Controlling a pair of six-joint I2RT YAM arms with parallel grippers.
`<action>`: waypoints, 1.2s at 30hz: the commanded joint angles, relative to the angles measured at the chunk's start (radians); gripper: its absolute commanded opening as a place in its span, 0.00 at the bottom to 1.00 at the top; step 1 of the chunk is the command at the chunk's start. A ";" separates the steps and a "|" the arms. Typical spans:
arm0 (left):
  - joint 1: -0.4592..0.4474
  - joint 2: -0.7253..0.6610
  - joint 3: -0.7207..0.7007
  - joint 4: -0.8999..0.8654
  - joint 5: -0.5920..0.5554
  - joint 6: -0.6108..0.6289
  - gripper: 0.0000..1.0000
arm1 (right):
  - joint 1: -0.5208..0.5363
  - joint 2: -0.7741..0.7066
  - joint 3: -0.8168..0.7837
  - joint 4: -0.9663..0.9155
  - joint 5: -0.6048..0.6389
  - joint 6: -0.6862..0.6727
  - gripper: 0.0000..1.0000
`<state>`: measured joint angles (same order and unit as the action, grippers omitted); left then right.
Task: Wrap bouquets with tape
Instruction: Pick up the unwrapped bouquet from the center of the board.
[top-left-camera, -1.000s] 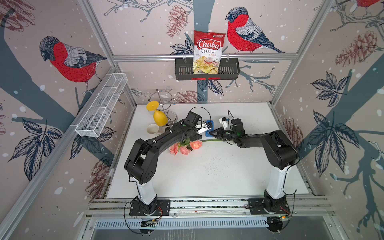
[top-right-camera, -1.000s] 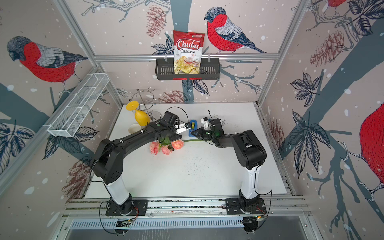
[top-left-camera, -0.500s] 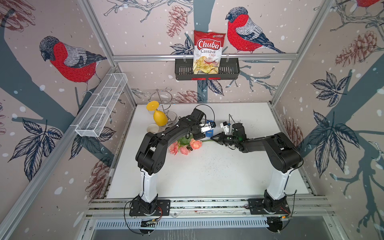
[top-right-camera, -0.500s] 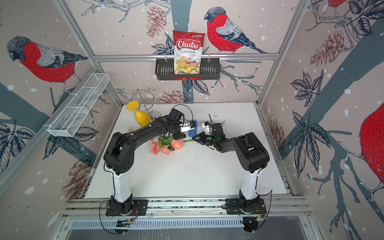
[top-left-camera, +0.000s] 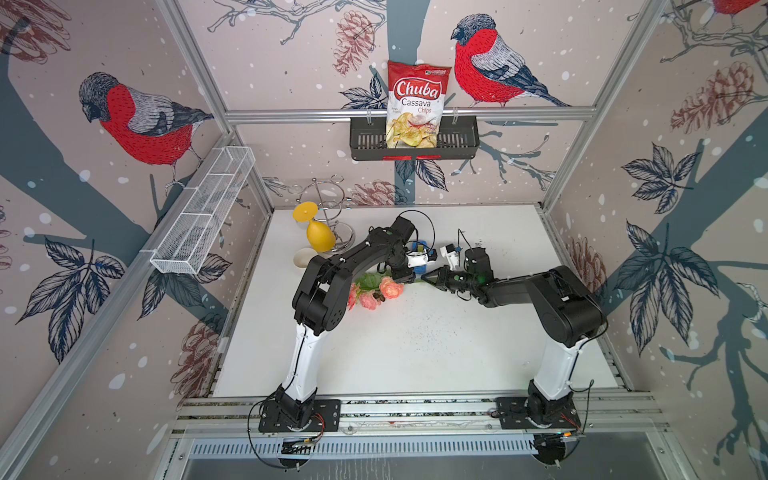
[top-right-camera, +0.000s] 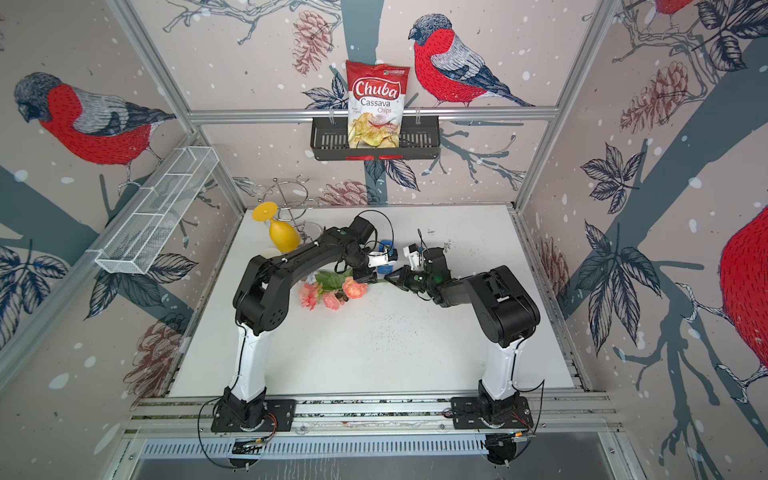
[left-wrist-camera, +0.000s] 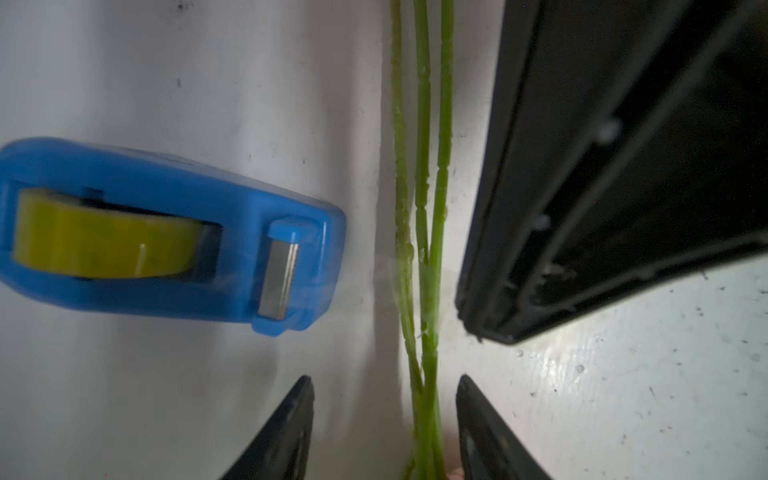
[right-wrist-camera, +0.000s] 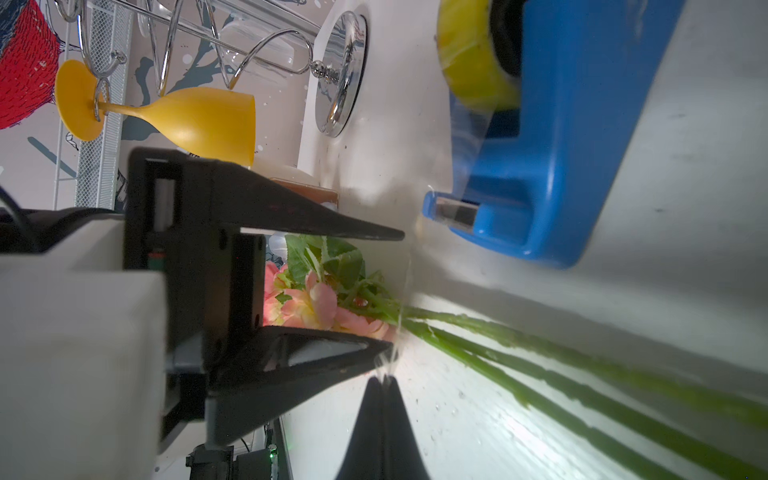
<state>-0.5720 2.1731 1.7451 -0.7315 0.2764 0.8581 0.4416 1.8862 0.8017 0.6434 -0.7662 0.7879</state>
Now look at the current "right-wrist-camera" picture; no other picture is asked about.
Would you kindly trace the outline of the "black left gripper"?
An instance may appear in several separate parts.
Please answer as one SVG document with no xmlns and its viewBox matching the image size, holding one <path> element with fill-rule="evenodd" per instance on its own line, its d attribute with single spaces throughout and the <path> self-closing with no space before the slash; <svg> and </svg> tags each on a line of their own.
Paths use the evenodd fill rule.
<svg viewBox="0 0 768 480">
<path fill-rule="evenodd" d="M 166 285 L 163 445 L 194 421 L 205 423 L 208 446 L 230 445 L 393 352 L 391 342 L 354 334 L 258 329 L 265 240 L 246 231 L 372 241 L 402 241 L 403 231 L 177 150 L 138 147 L 128 173 L 123 265 Z"/>
</svg>

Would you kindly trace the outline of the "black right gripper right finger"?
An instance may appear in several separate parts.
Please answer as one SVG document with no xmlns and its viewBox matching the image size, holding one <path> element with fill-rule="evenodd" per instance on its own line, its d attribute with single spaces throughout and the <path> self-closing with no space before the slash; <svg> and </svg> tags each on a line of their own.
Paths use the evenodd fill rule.
<svg viewBox="0 0 768 480">
<path fill-rule="evenodd" d="M 383 395 L 383 478 L 429 479 L 395 377 L 384 377 Z"/>
</svg>

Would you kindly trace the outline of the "blue tape dispenser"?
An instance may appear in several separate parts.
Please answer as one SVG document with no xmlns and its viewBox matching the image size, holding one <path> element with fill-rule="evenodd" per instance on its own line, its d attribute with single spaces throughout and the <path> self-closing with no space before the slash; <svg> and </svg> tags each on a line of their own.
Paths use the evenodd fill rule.
<svg viewBox="0 0 768 480">
<path fill-rule="evenodd" d="M 683 9 L 680 1 L 445 1 L 453 187 L 423 215 L 553 268 L 582 256 Z"/>
</svg>

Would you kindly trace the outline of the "pink flower bouquet green stems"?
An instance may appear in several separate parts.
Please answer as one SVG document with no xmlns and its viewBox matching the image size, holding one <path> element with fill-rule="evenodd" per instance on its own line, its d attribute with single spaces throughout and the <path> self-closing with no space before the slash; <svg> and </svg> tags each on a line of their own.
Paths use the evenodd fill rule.
<svg viewBox="0 0 768 480">
<path fill-rule="evenodd" d="M 510 371 L 539 380 L 570 400 L 612 419 L 723 479 L 764 479 L 766 470 L 614 400 L 593 387 L 519 356 L 500 352 L 438 328 L 459 327 L 504 347 L 519 348 L 585 371 L 601 380 L 636 387 L 677 400 L 700 412 L 721 414 L 759 429 L 767 427 L 767 408 L 753 400 L 721 393 L 647 370 L 583 353 L 540 336 L 465 314 L 406 306 L 388 290 L 380 272 L 367 273 L 361 250 L 340 238 L 290 234 L 280 262 L 265 264 L 266 326 L 300 327 L 390 340 L 399 329 L 423 340 L 588 441 L 636 474 L 673 479 L 675 473 L 587 425 Z"/>
</svg>

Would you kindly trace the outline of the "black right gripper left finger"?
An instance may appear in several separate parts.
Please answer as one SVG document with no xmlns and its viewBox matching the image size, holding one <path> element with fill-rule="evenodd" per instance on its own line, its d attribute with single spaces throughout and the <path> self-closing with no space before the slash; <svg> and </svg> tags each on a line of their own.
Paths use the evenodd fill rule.
<svg viewBox="0 0 768 480">
<path fill-rule="evenodd" d="M 349 445 L 336 476 L 339 480 L 383 478 L 383 386 L 372 377 L 366 384 Z"/>
</svg>

